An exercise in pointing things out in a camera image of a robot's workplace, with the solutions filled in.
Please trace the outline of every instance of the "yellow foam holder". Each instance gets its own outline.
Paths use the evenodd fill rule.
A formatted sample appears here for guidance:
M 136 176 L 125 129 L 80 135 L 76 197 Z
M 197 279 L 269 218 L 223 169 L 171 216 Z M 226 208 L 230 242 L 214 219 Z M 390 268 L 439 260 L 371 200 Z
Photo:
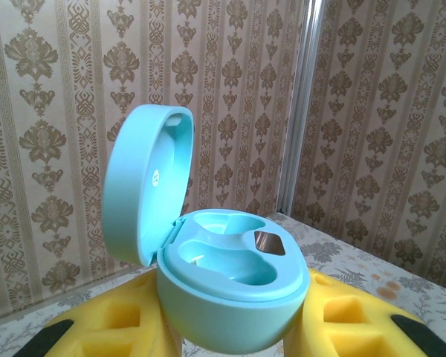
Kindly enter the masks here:
M 176 357 L 181 338 L 168 326 L 153 269 L 74 307 L 48 323 L 74 323 L 46 357 Z
M 156 270 L 98 295 L 53 319 L 70 329 L 46 357 L 176 357 L 181 338 L 165 321 Z M 416 316 L 310 269 L 311 285 L 284 339 L 285 357 L 426 356 L 392 321 Z
M 392 321 L 416 316 L 367 292 L 309 269 L 303 309 L 284 338 L 285 357 L 424 357 Z

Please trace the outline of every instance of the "earbud charging case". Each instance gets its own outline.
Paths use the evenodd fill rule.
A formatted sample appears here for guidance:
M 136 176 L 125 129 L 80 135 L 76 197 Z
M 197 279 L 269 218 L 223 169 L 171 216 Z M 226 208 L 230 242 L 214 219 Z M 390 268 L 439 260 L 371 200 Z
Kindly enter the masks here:
M 119 260 L 157 261 L 161 307 L 180 335 L 218 353 L 255 353 L 290 328 L 308 268 L 268 219 L 220 209 L 180 216 L 192 151 L 190 110 L 144 105 L 127 117 L 106 173 L 104 240 Z

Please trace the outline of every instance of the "open case lid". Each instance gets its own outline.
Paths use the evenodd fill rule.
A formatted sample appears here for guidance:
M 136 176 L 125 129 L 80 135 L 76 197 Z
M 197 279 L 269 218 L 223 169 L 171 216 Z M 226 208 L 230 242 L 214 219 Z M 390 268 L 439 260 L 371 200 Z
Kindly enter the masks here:
M 181 214 L 193 151 L 193 116 L 143 105 L 122 125 L 104 182 L 102 221 L 112 256 L 149 266 Z

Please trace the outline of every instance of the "wallpaper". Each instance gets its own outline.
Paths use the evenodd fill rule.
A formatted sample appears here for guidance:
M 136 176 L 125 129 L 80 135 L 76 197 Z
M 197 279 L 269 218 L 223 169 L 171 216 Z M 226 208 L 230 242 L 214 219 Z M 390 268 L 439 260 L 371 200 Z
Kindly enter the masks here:
M 101 190 L 142 103 L 194 114 L 183 213 L 274 210 L 301 7 L 0 1 L 0 317 L 127 266 L 103 244 Z
M 446 0 L 328 0 L 293 217 L 446 286 Z

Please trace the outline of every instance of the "table surface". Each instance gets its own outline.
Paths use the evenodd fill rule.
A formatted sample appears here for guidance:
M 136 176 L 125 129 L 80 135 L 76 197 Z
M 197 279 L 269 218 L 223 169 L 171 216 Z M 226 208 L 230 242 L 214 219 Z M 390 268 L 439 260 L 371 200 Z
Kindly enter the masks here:
M 340 240 L 275 213 L 269 219 L 289 231 L 302 249 L 308 266 L 331 275 L 417 315 L 446 341 L 446 289 L 373 257 Z M 76 290 L 56 302 L 21 314 L 0 325 L 0 357 L 13 356 L 43 325 L 59 313 L 119 286 L 148 269 L 140 268 L 107 281 Z M 257 357 L 283 356 L 282 342 Z M 221 357 L 184 341 L 184 357 Z

